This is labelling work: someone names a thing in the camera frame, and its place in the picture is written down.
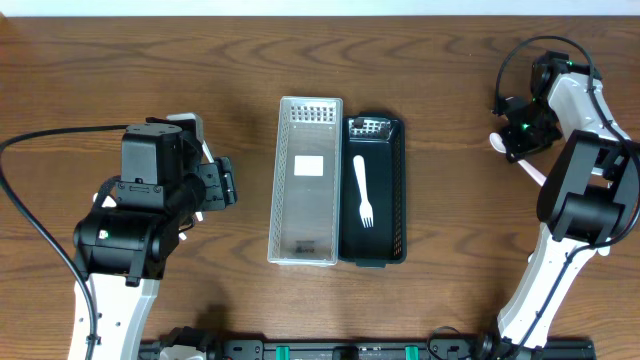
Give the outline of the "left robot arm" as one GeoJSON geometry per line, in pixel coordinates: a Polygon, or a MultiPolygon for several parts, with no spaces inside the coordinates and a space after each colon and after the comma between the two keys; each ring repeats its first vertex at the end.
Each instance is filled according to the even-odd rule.
{"type": "Polygon", "coordinates": [[[82,281],[70,358],[136,358],[181,232],[236,200],[231,161],[212,155],[197,114],[127,126],[120,176],[103,183],[74,230],[82,281]]]}

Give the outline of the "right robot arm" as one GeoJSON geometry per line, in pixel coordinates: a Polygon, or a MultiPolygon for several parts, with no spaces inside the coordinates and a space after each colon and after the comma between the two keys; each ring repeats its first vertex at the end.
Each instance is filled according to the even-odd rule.
{"type": "Polygon", "coordinates": [[[639,145],[614,120],[593,63],[548,51],[532,64],[530,90],[531,100],[497,98],[507,124],[490,136],[540,187],[536,247],[497,317],[496,350],[511,356],[545,347],[581,269],[639,218],[639,145]]]}

